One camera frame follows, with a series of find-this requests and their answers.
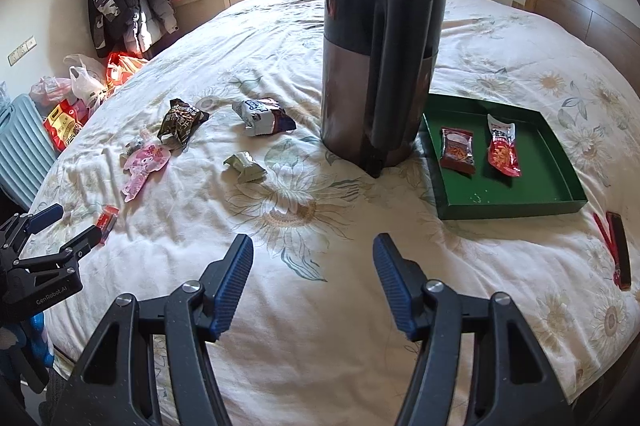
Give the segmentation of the red white konjac snack bag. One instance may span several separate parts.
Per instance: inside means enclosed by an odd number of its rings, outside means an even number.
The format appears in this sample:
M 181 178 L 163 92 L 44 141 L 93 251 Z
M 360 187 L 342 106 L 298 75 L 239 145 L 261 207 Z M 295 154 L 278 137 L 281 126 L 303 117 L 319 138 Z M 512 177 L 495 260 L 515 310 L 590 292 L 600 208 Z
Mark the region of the red white konjac snack bag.
M 516 151 L 516 126 L 504 123 L 491 115 L 487 116 L 490 143 L 488 163 L 503 175 L 519 178 L 522 175 Z

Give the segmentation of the white plastic bag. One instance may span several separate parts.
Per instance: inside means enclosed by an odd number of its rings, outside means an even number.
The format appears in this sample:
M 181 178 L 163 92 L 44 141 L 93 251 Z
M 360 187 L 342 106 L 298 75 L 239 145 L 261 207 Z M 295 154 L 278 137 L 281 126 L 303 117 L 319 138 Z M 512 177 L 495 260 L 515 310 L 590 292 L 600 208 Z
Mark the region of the white plastic bag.
M 107 94 L 105 66 L 84 54 L 67 55 L 63 63 L 68 67 L 72 93 L 89 109 L 99 106 Z

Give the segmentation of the green tray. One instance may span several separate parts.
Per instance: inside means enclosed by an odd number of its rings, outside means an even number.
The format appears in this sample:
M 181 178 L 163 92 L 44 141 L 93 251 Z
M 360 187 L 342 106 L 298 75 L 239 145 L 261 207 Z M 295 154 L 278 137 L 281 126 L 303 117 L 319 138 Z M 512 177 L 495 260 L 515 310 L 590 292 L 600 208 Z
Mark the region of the green tray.
M 510 178 L 488 161 L 488 118 L 514 123 L 522 175 Z M 476 172 L 466 175 L 439 164 L 442 128 L 473 133 Z M 425 152 L 437 214 L 443 220 L 564 215 L 587 202 L 577 173 L 541 113 L 531 109 L 432 93 L 419 137 Z

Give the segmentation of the brown chocolate snack bag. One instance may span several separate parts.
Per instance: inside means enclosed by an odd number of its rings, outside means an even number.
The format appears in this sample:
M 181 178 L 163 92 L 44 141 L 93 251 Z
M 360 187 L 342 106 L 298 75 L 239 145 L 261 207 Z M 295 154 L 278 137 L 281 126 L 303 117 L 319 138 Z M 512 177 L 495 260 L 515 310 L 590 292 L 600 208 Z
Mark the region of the brown chocolate snack bag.
M 169 101 L 169 109 L 160 124 L 157 138 L 171 138 L 181 147 L 188 144 L 192 134 L 202 123 L 209 118 L 209 113 L 201 111 L 180 98 L 173 98 Z

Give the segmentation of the wall power strip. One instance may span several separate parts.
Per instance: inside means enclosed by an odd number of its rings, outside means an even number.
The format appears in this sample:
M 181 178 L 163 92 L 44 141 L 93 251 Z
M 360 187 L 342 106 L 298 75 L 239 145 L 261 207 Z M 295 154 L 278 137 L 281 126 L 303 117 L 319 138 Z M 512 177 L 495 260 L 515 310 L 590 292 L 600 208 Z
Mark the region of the wall power strip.
M 37 46 L 37 40 L 34 36 L 30 37 L 8 55 L 8 63 L 10 67 L 13 67 L 19 62 L 28 52 L 32 51 Z

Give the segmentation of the clear cartoon candy packet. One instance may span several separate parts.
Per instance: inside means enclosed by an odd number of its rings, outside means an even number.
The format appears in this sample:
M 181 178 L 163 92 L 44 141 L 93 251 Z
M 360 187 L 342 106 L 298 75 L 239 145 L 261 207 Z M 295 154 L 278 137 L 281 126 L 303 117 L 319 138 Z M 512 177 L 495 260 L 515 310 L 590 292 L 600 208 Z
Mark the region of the clear cartoon candy packet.
M 122 160 L 128 159 L 134 152 L 142 149 L 144 144 L 149 141 L 150 138 L 151 133 L 146 129 L 142 129 L 136 137 L 125 145 L 120 153 L 120 158 L 122 158 Z

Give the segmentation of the pink My Melody packet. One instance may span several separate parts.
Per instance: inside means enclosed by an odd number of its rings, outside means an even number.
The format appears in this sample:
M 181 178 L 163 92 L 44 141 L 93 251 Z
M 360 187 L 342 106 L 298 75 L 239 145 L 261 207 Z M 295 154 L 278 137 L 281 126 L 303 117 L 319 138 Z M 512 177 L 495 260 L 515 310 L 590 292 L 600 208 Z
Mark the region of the pink My Melody packet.
M 162 170 L 170 156 L 171 152 L 167 146 L 150 142 L 127 158 L 124 170 L 129 172 L 130 178 L 122 188 L 125 203 L 133 201 L 138 196 L 149 176 Z

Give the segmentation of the small red snack packet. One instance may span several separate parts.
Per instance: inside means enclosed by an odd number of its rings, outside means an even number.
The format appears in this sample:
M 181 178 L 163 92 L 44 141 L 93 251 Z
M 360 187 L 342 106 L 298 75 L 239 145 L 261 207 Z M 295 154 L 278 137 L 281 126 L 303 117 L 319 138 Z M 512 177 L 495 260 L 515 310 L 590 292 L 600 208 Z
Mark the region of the small red snack packet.
M 115 206 L 105 205 L 99 218 L 96 220 L 96 226 L 101 230 L 100 244 L 103 245 L 119 216 L 119 209 Z

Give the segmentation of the dark red noodle snack packet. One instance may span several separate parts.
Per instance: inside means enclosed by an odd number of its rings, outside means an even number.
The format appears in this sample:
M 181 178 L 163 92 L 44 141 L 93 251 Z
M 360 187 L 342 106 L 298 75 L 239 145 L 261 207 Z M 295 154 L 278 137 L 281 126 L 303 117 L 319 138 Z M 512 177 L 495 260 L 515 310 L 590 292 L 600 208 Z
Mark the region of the dark red noodle snack packet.
M 454 170 L 464 175 L 474 175 L 473 133 L 469 130 L 442 127 L 442 155 L 440 167 Z

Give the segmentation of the white blue snack bag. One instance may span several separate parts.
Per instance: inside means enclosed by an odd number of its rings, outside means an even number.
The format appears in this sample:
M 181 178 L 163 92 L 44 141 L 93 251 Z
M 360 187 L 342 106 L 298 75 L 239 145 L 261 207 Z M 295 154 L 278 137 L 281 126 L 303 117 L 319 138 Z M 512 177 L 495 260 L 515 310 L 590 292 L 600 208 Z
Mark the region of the white blue snack bag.
M 232 104 L 232 109 L 242 119 L 244 132 L 249 137 L 262 137 L 296 129 L 294 119 L 273 98 L 239 100 Z

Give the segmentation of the olive green snack packet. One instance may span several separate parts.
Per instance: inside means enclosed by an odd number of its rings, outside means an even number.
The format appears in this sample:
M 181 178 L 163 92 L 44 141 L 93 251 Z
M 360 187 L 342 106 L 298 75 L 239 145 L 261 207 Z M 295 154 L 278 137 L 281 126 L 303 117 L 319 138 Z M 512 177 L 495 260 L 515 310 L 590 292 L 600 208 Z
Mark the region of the olive green snack packet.
M 267 170 L 247 151 L 239 151 L 224 160 L 224 164 L 238 172 L 239 183 L 262 182 Z

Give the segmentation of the pink plastic bag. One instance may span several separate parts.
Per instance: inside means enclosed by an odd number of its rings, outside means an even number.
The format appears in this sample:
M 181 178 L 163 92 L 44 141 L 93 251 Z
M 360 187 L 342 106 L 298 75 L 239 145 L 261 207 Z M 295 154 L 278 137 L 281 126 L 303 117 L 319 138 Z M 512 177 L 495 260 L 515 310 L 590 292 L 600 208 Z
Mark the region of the pink plastic bag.
M 30 88 L 29 97 L 40 106 L 51 106 L 61 103 L 70 92 L 70 78 L 44 76 Z

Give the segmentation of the orange red plastic bag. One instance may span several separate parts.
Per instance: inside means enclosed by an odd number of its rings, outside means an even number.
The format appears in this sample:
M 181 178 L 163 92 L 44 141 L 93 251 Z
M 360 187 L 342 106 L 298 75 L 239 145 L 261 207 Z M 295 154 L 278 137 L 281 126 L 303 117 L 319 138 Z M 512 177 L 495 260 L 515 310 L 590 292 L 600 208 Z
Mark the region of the orange red plastic bag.
M 107 89 L 123 86 L 134 74 L 148 63 L 144 58 L 122 52 L 112 52 L 106 61 L 105 79 Z

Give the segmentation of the light blue suitcase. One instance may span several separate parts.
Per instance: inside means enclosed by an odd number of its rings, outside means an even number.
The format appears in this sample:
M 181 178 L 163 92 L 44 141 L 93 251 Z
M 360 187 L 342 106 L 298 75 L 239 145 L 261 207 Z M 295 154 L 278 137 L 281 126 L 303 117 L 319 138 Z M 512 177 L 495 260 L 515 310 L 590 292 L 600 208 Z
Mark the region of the light blue suitcase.
M 15 97 L 2 112 L 0 138 L 1 190 L 27 210 L 58 156 L 28 95 Z

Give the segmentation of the black silver trash bin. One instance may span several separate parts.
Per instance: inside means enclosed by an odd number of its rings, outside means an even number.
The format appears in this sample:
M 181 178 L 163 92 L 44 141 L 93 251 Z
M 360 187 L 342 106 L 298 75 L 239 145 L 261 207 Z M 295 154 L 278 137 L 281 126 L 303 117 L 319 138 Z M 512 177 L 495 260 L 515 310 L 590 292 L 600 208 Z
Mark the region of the black silver trash bin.
M 370 177 L 411 153 L 447 0 L 326 0 L 321 140 Z

